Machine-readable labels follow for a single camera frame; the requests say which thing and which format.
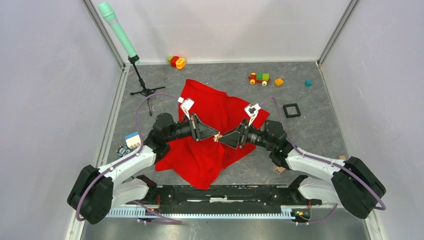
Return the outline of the gold butterfly brooch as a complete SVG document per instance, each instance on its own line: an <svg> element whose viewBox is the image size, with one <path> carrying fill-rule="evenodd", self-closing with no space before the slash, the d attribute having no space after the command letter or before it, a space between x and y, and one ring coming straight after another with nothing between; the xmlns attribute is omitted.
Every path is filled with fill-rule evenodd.
<svg viewBox="0 0 424 240"><path fill-rule="evenodd" d="M219 139L222 138L222 137L223 137L223 135L218 133L218 134L214 135L213 141L217 143L219 141Z"/></svg>

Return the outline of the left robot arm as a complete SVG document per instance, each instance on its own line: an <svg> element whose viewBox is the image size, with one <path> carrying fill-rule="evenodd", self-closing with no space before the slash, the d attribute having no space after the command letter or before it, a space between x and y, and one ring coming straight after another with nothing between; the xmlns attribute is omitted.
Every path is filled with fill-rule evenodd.
<svg viewBox="0 0 424 240"><path fill-rule="evenodd" d="M171 150L170 142L187 137L198 142L218 133L195 113L180 122L174 122L169 113L161 113L146 140L135 150L100 167L85 166L70 191L67 204L75 210L78 221L88 221L92 225L99 223L117 206L136 200L151 204L157 198L154 187L142 177L126 180L161 161Z"/></svg>

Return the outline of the red garment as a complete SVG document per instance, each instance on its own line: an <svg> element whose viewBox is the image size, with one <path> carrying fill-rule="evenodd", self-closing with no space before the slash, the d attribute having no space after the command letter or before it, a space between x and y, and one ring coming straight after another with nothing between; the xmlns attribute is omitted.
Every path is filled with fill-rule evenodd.
<svg viewBox="0 0 424 240"><path fill-rule="evenodd" d="M190 112L197 114L206 125L226 133L248 118L244 108L248 102L229 96L194 79L187 79L181 97L194 101ZM213 138L195 141L191 137L170 142L169 153L155 165L155 170L174 170L195 188L206 190L220 172L256 149L248 143L234 149L215 142Z"/></svg>

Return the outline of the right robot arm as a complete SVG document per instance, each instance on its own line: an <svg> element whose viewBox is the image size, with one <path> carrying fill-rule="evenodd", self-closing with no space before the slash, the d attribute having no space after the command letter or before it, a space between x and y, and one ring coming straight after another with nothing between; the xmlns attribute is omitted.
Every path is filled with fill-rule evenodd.
<svg viewBox="0 0 424 240"><path fill-rule="evenodd" d="M255 128L244 119L215 140L234 149L246 144L263 147L276 166L306 173L288 191L295 204L307 199L335 203L360 219L366 219L373 210L387 208L382 201L387 192L385 186L360 158L333 159L307 152L289 141L278 121L266 120L263 128Z"/></svg>

